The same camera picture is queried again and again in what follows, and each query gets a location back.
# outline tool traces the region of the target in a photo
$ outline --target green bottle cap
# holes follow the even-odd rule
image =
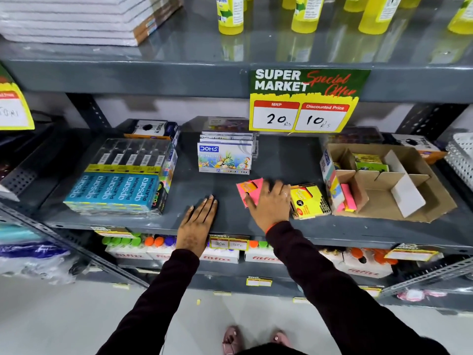
[[[102,238],[102,244],[104,244],[104,245],[109,245],[111,241],[112,241],[111,237],[103,237]]]
[[[128,245],[132,242],[130,238],[122,238],[120,244],[121,245]]]
[[[120,243],[121,243],[121,238],[113,237],[113,238],[112,238],[112,241],[111,241],[110,243],[111,243],[111,245],[115,245],[115,246],[116,246],[116,245],[120,245]]]
[[[138,247],[141,244],[141,238],[132,239],[132,247]]]

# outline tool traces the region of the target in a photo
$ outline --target hand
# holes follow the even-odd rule
[[[215,213],[217,201],[211,195],[194,210],[190,207],[177,230],[176,249],[188,249],[200,258],[205,249],[205,242],[209,235]]]
[[[290,185],[276,181],[272,190],[269,191],[269,183],[264,180],[258,205],[254,204],[248,193],[246,194],[245,202],[251,216],[263,232],[268,231],[271,226],[280,221],[289,220],[290,189]]]

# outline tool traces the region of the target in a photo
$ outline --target shoe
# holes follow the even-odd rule
[[[289,338],[282,330],[276,330],[272,334],[270,342],[292,348],[291,341],[289,341]]]
[[[240,351],[245,350],[245,344],[243,342],[243,336],[241,335],[240,329],[236,326],[230,326],[227,328],[225,335],[223,336],[223,355],[235,355]]]

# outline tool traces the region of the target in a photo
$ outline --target person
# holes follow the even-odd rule
[[[258,205],[249,195],[245,201],[251,216],[273,246],[275,255],[319,311],[340,352],[344,355],[448,354],[438,342],[419,336],[390,310],[378,304],[348,274],[335,269],[314,244],[292,227],[288,221],[289,191],[290,186],[281,181],[276,181],[270,190],[269,182],[265,180]],[[196,209],[191,207],[186,212],[177,231],[175,251],[100,348],[98,355],[159,352],[169,323],[199,266],[199,257],[204,251],[217,205],[217,200],[210,196]],[[152,341],[126,340],[139,339],[144,331],[152,331],[155,336]],[[282,331],[277,332],[270,343],[245,350],[243,337],[236,326],[225,332],[223,353],[303,354],[290,348]]]

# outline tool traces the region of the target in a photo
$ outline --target white basket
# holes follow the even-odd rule
[[[445,160],[473,191],[473,132],[454,134],[446,150]]]

